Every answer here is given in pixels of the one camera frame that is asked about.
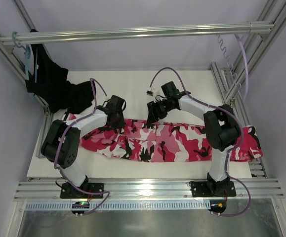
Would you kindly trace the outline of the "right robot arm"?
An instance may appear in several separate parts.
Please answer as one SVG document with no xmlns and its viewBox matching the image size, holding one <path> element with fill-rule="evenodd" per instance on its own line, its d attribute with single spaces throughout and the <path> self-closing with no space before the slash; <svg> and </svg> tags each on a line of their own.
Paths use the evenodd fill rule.
<svg viewBox="0 0 286 237">
<path fill-rule="evenodd" d="M 238 125 L 232 108 L 209 105 L 193 98 L 187 91 L 179 91 L 174 82 L 170 81 L 161 86 L 164 98 L 147 103 L 148 123 L 158 122 L 167 116 L 171 110 L 177 109 L 188 112 L 204 121 L 205 134 L 212 149 L 212 158 L 206 181 L 191 181 L 194 198 L 235 197 L 234 182 L 228 173 L 228 162 L 231 149 L 238 138 L 243 138 L 242 128 Z"/>
</svg>

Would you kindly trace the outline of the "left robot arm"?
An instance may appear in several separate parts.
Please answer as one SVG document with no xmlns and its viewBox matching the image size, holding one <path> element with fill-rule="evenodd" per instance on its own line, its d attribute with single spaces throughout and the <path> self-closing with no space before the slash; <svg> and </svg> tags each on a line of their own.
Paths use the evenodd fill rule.
<svg viewBox="0 0 286 237">
<path fill-rule="evenodd" d="M 69 121 L 55 120 L 52 122 L 41 147 L 41 154 L 52 162 L 77 191 L 92 194 L 85 184 L 88 177 L 82 172 L 76 159 L 80 139 L 86 134 L 101 128 L 123 128 L 125 126 L 123 112 L 126 101 L 116 95 L 103 105 L 95 106 L 92 113 Z"/>
</svg>

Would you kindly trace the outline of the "lilac clothes hanger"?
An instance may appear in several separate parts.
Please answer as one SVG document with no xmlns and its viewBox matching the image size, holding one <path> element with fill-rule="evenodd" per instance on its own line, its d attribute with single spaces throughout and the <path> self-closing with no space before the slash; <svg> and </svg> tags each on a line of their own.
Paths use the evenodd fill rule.
<svg viewBox="0 0 286 237">
<path fill-rule="evenodd" d="M 240 93 L 240 88 L 242 87 L 242 83 L 238 82 L 238 78 L 239 78 L 239 73 L 236 72 L 236 67 L 239 66 L 239 59 L 237 59 L 237 62 L 234 62 L 233 64 L 229 64 L 230 60 L 229 60 L 229 54 L 227 52 L 227 47 L 224 45 L 224 40 L 222 38 L 221 35 L 217 35 L 217 41 L 220 47 L 220 50 L 222 52 L 223 58 L 226 61 L 227 66 L 230 68 L 232 76 L 234 77 L 234 83 L 235 85 L 238 87 L 237 92 L 239 93 L 239 96 L 241 99 L 243 99 L 244 101 L 247 99 L 248 96 L 248 92 L 249 92 L 249 69 L 248 69 L 248 60 L 247 60 L 247 55 L 246 55 L 246 51 L 245 51 L 245 47 L 243 44 L 243 38 L 244 37 L 240 37 L 238 34 L 234 34 L 234 37 L 237 40 L 238 46 L 240 48 L 240 55 L 243 61 L 243 66 L 244 66 L 244 93 L 241 94 Z"/>
</svg>

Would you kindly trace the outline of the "pink camouflage trousers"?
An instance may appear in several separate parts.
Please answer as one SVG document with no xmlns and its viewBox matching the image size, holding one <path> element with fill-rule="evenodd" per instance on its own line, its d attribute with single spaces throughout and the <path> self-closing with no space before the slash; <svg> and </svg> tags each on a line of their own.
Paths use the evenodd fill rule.
<svg viewBox="0 0 286 237">
<path fill-rule="evenodd" d="M 170 122 L 148 124 L 136 119 L 126 119 L 123 128 L 97 128 L 83 136 L 79 145 L 107 158 L 141 162 L 208 161 L 213 155 L 204 126 Z"/>
</svg>

